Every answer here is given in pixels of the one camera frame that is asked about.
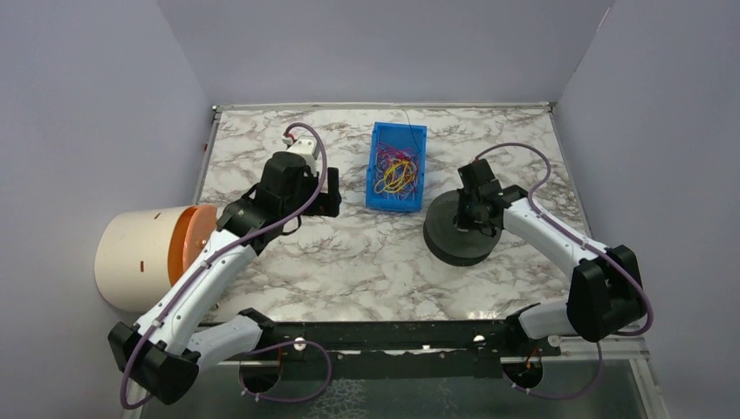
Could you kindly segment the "blue plastic bin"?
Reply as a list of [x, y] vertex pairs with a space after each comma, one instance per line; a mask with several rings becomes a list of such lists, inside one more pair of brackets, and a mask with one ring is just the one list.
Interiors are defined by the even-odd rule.
[[374, 210], [418, 212], [423, 198], [427, 128], [376, 122], [366, 175], [366, 206]]

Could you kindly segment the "black cable spool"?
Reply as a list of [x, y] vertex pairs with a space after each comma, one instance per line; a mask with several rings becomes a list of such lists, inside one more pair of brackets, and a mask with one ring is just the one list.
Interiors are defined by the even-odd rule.
[[422, 226], [424, 242], [432, 254], [458, 267], [483, 262], [493, 252], [502, 235], [496, 227], [482, 230], [458, 227], [458, 193], [450, 190], [436, 197], [428, 207]]

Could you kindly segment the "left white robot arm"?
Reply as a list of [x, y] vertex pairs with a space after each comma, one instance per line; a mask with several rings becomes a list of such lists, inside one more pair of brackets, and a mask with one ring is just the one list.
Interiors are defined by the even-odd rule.
[[259, 183], [228, 204], [204, 249], [174, 287], [132, 325], [117, 323], [107, 335], [122, 373], [119, 398], [126, 410], [155, 398], [181, 399], [198, 374], [230, 356], [255, 349], [264, 329], [244, 315], [198, 331], [203, 316], [236, 275], [305, 216], [336, 217], [338, 170], [324, 148], [300, 154], [276, 152]]

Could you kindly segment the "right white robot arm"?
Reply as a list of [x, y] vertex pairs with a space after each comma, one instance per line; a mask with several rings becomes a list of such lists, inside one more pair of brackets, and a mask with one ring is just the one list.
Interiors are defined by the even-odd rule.
[[571, 283], [564, 302], [540, 304], [510, 316], [528, 339], [577, 335], [598, 342], [651, 310], [635, 254], [625, 245], [591, 242], [539, 206], [532, 193], [504, 188], [484, 160], [459, 168], [457, 223], [468, 230], [507, 231], [553, 262]]

